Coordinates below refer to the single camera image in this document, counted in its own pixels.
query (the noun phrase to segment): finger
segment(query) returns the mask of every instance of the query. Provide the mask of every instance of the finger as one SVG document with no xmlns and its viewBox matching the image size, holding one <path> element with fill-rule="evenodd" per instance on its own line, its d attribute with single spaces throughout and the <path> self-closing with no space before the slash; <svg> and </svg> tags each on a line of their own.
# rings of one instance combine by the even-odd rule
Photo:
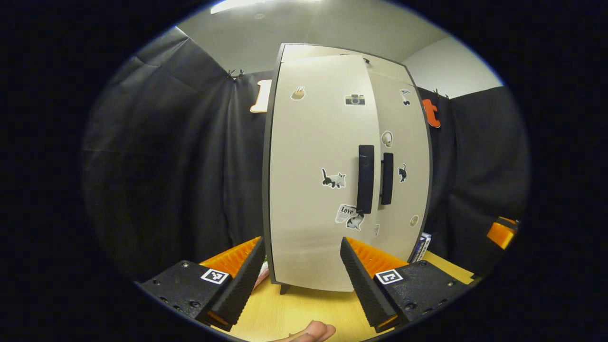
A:
<svg viewBox="0 0 608 342">
<path fill-rule="evenodd" d="M 323 336 L 316 340 L 316 342 L 324 342 L 336 333 L 336 327 L 332 326 L 331 324 L 326 324 L 325 326 L 327 327 L 327 331 L 325 334 L 323 334 Z"/>
<path fill-rule="evenodd" d="M 324 336 L 326 332 L 327 332 L 327 326 L 325 325 L 325 323 L 313 320 L 308 324 L 308 326 L 306 328 L 304 328 L 304 330 L 299 331 L 294 334 L 290 334 L 289 337 L 282 338 L 281 340 L 276 340 L 273 342 L 292 342 L 293 340 L 301 337 L 304 334 L 311 335 L 312 336 L 311 341 L 317 341 L 319 338 Z"/>
<path fill-rule="evenodd" d="M 296 337 L 294 340 L 291 340 L 289 342 L 317 342 L 317 339 L 314 338 L 314 336 L 309 335 L 308 333 L 304 333 L 304 335 Z"/>
</svg>

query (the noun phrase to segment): black cat sticker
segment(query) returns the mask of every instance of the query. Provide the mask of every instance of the black cat sticker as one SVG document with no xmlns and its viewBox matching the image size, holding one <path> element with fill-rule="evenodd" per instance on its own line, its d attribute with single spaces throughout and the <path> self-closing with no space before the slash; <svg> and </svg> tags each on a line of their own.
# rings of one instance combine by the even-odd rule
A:
<svg viewBox="0 0 608 342">
<path fill-rule="evenodd" d="M 360 231 L 361 228 L 359 226 L 361 225 L 361 223 L 363 223 L 364 218 L 364 214 L 357 214 L 357 216 L 352 216 L 348 219 L 348 221 L 346 221 L 346 227 L 350 229 L 357 229 L 358 231 Z"/>
<path fill-rule="evenodd" d="M 401 176 L 401 180 L 399 181 L 399 183 L 403 183 L 403 181 L 407 180 L 407 173 L 406 173 L 406 165 L 403 164 L 403 169 L 399 168 L 399 176 Z"/>
<path fill-rule="evenodd" d="M 324 168 L 321 168 L 321 171 L 323 172 L 323 181 L 321 184 L 324 186 L 328 186 L 332 189 L 346 187 L 346 175 L 338 173 L 337 175 L 328 176 Z"/>
<path fill-rule="evenodd" d="M 405 106 L 409 106 L 410 102 L 409 102 L 409 100 L 407 100 L 406 94 L 411 94 L 412 92 L 407 89 L 401 89 L 401 90 L 399 90 L 399 92 L 401 93 L 401 97 L 403 97 L 403 104 Z"/>
</svg>

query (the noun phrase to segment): white cabinet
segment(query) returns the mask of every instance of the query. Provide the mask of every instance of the white cabinet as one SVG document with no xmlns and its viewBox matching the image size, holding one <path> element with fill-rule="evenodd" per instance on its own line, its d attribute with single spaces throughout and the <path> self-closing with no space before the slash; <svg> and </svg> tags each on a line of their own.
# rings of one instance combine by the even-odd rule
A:
<svg viewBox="0 0 608 342">
<path fill-rule="evenodd" d="M 282 45 L 264 151 L 264 234 L 275 283 L 352 291 L 339 254 L 343 236 L 407 260 L 421 232 L 430 144 L 420 98 L 405 67 L 366 56 Z M 394 159 L 388 205 L 381 204 L 390 183 L 383 153 Z"/>
</svg>

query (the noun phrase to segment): beige letter cutout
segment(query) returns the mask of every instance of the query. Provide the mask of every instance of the beige letter cutout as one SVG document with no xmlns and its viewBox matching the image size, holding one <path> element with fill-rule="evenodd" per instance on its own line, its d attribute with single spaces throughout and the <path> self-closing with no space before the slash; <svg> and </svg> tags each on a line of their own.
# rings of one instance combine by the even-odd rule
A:
<svg viewBox="0 0 608 342">
<path fill-rule="evenodd" d="M 268 97 L 270 97 L 271 83 L 272 80 L 262 80 L 258 82 L 260 92 L 258 92 L 258 99 L 255 101 L 255 105 L 251 106 L 251 109 L 249 109 L 251 113 L 265 113 L 268 110 Z"/>
</svg>

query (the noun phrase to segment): wooden table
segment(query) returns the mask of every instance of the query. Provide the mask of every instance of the wooden table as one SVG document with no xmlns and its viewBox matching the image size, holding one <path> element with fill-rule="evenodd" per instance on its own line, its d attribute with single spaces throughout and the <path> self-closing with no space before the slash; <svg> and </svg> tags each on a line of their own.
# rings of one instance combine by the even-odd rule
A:
<svg viewBox="0 0 608 342">
<path fill-rule="evenodd" d="M 423 259 L 465 284 L 473 281 L 473 273 L 429 251 Z M 267 342 L 301 331 L 310 321 L 316 320 L 336 327 L 330 342 L 362 341 L 380 335 L 367 322 L 355 292 L 291 287 L 286 294 L 280 295 L 279 289 L 280 285 L 271 284 L 269 278 L 258 285 L 238 323 L 228 334 L 251 342 Z"/>
</svg>

